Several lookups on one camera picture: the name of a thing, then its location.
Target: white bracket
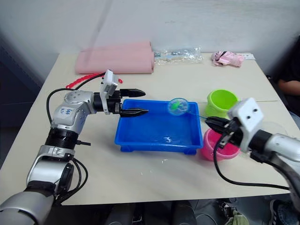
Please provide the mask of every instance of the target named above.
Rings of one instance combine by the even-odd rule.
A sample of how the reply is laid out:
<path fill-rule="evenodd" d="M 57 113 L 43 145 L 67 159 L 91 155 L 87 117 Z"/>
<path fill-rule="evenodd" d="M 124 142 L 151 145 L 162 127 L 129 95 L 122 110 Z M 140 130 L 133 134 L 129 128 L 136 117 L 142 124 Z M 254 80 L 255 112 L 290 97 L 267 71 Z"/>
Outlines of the white bracket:
<path fill-rule="evenodd" d="M 260 128 L 263 120 L 263 113 L 255 102 L 254 98 L 247 98 L 238 102 L 228 111 L 228 117 L 232 120 L 237 117 L 241 123 L 240 129 L 243 132 L 243 139 L 240 144 L 240 150 L 248 151 L 248 146 L 253 136 Z"/>
<path fill-rule="evenodd" d="M 106 115 L 110 114 L 110 112 L 108 112 L 107 99 L 109 96 L 113 95 L 117 86 L 118 86 L 117 75 L 113 74 L 113 72 L 108 69 L 104 75 L 104 79 L 102 80 L 101 87 L 100 87 L 100 98 L 102 101 L 103 111 L 105 112 Z"/>

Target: pink towel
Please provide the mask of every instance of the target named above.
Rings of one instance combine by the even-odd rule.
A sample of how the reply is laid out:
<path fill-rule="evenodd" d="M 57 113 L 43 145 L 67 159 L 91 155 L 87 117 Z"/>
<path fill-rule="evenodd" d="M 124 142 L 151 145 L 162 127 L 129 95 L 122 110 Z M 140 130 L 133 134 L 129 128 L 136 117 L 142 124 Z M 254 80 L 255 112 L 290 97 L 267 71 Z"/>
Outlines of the pink towel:
<path fill-rule="evenodd" d="M 115 74 L 152 73 L 153 68 L 150 41 L 86 49 L 79 53 L 75 65 L 79 74 L 101 73 L 107 69 Z"/>
<path fill-rule="evenodd" d="M 213 53 L 211 59 L 213 60 L 214 64 L 217 66 L 229 64 L 236 67 L 240 67 L 244 60 L 244 57 L 242 55 L 237 55 L 232 52 L 218 51 Z"/>

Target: white table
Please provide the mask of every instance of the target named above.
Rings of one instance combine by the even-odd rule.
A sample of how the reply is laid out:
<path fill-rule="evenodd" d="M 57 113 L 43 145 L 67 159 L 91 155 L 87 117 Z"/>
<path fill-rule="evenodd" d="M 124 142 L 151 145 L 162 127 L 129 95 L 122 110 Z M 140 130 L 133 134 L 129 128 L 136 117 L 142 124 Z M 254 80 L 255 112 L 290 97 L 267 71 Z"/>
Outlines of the white table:
<path fill-rule="evenodd" d="M 120 75 L 120 88 L 139 88 L 145 99 L 170 100 L 183 97 L 199 103 L 203 112 L 206 96 L 216 88 L 235 92 L 240 98 L 255 97 L 265 114 L 265 121 L 276 122 L 288 135 L 300 137 L 300 131 L 254 60 L 241 68 L 213 67 L 209 54 L 199 65 L 155 67 L 151 75 Z M 0 202 L 24 190 L 27 173 L 49 132 L 45 111 L 47 95 L 64 87 L 78 76 L 74 74 L 76 55 L 60 55 L 44 83 L 30 113 L 0 170 Z M 83 90 L 98 91 L 99 80 Z M 167 90 L 165 84 L 173 88 Z M 51 99 L 54 111 L 63 99 L 57 93 Z M 97 113 L 86 120 L 80 140 L 92 146 L 76 146 L 76 158 L 89 170 L 87 184 L 65 204 L 102 204 L 179 199 L 206 199 L 285 193 L 265 187 L 240 187 L 223 181 L 213 164 L 196 156 L 173 152 L 122 153 L 114 144 L 118 115 Z M 202 123 L 202 133 L 207 126 Z M 220 163 L 222 172 L 233 180 L 286 185 L 268 165 L 259 164 L 244 154 Z M 77 182 L 74 175 L 73 186 Z"/>

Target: person's arm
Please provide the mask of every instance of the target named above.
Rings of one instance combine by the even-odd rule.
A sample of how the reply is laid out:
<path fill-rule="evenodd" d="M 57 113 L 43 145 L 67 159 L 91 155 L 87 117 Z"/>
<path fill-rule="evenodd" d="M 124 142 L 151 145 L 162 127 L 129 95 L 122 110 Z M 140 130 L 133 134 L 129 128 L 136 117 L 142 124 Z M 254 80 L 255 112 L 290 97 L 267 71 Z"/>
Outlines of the person's arm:
<path fill-rule="evenodd" d="M 287 95 L 300 96 L 300 82 L 299 81 L 278 81 L 279 88 Z"/>

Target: pink plastic cup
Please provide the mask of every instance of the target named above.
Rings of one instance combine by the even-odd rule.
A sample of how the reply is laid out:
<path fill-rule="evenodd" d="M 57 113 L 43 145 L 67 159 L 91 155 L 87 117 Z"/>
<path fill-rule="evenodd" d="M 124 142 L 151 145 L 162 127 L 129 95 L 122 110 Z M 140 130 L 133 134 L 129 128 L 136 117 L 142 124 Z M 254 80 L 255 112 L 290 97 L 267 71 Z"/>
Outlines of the pink plastic cup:
<path fill-rule="evenodd" d="M 214 161 L 213 151 L 220 137 L 221 134 L 213 131 L 212 129 L 208 129 L 205 132 L 204 147 L 201 149 L 201 153 L 207 160 Z M 218 148 L 217 161 L 234 158 L 239 154 L 239 151 L 240 149 L 237 146 L 227 143 L 223 149 Z"/>

